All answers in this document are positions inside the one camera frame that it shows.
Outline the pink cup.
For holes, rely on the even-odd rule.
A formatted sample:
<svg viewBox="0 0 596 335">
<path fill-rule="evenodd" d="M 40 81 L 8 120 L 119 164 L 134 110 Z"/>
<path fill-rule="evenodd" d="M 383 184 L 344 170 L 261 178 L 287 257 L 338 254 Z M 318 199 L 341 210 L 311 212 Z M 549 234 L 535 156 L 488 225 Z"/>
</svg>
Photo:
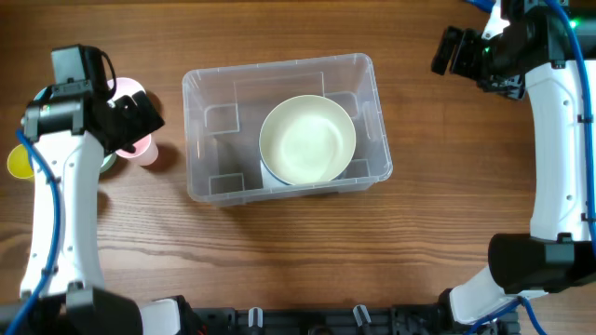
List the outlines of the pink cup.
<svg viewBox="0 0 596 335">
<path fill-rule="evenodd" d="M 124 150 L 118 150 L 115 153 L 129 162 L 138 166 L 146 167 L 152 165 L 158 157 L 158 148 L 152 135 L 147 135 L 144 138 L 133 144 L 135 148 L 134 153 L 129 153 Z"/>
</svg>

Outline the cream plate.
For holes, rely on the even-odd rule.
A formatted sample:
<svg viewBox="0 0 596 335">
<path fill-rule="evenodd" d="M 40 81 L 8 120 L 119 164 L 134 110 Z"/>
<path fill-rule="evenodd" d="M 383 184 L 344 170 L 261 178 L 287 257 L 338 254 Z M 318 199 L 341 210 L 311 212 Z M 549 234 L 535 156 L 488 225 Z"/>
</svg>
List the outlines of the cream plate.
<svg viewBox="0 0 596 335">
<path fill-rule="evenodd" d="M 258 145 L 264 167 L 276 180 L 301 185 L 338 179 L 351 162 L 357 141 L 355 125 L 339 103 L 301 95 L 269 113 Z"/>
</svg>

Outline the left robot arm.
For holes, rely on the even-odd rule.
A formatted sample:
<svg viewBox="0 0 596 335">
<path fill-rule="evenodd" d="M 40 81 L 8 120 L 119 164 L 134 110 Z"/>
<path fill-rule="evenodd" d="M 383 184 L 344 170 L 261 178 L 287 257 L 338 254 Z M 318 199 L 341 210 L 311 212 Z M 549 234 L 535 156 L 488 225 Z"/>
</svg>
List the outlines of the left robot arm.
<svg viewBox="0 0 596 335">
<path fill-rule="evenodd" d="M 164 121 L 140 85 L 44 89 L 17 136 L 33 159 L 31 254 L 22 303 L 3 308 L 6 334 L 182 334 L 184 304 L 140 306 L 104 287 L 97 242 L 97 193 L 105 156 L 130 149 Z"/>
</svg>

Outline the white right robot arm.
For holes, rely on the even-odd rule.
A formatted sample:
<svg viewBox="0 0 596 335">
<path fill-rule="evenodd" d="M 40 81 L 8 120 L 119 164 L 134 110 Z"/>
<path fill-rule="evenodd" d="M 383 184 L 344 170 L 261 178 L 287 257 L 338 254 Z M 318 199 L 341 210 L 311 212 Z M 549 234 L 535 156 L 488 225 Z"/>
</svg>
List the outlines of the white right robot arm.
<svg viewBox="0 0 596 335">
<path fill-rule="evenodd" d="M 566 1 L 485 8 L 483 31 L 444 31 L 431 69 L 530 101 L 536 187 L 529 232 L 496 234 L 487 266 L 448 292 L 453 323 L 471 331 L 595 279 L 595 11 Z"/>
</svg>

